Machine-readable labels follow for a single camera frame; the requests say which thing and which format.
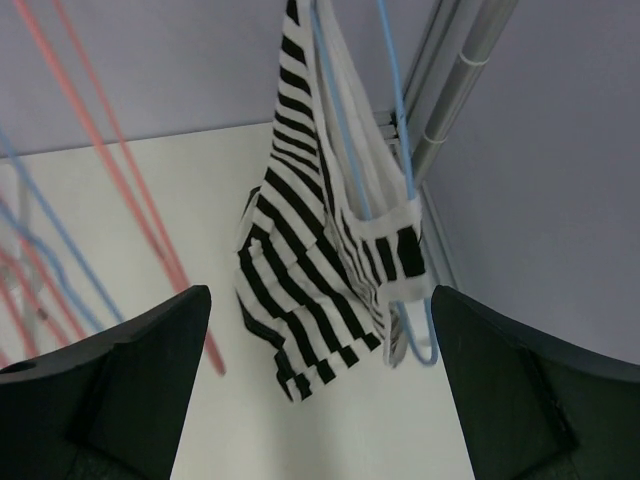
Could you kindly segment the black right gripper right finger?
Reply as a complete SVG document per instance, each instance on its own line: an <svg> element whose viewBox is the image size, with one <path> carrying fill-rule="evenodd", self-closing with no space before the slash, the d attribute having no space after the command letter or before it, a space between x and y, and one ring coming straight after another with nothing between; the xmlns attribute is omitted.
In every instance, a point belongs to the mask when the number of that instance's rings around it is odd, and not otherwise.
<svg viewBox="0 0 640 480"><path fill-rule="evenodd" d="M478 479L636 479L639 367L447 286L431 311Z"/></svg>

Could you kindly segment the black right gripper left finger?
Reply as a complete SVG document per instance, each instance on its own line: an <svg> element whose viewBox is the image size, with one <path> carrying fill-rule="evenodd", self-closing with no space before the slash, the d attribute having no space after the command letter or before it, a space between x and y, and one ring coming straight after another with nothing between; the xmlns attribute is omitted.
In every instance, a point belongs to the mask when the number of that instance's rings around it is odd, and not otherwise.
<svg viewBox="0 0 640 480"><path fill-rule="evenodd" d="M4 479L168 479L211 311L204 285L1 371Z"/></svg>

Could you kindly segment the light blue end hanger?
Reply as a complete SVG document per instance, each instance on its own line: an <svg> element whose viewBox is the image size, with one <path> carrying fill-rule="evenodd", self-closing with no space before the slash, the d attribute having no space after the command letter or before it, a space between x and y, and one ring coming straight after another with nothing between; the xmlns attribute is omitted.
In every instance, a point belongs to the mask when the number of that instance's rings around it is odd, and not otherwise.
<svg viewBox="0 0 640 480"><path fill-rule="evenodd" d="M385 364L395 368L411 352L431 367L439 359L432 283L410 166L398 164L383 139L331 2L308 10L314 111L339 251L363 290Z"/></svg>

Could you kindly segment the black white striped tank top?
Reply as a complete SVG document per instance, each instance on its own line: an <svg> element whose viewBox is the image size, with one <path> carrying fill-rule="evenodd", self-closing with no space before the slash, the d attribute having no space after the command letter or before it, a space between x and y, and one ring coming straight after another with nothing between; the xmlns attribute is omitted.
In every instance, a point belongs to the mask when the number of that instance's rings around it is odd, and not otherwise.
<svg viewBox="0 0 640 480"><path fill-rule="evenodd" d="M276 378L299 403L383 340L339 251L312 81L308 7L283 17L271 148L240 220L234 288L247 330L274 349Z"/></svg>

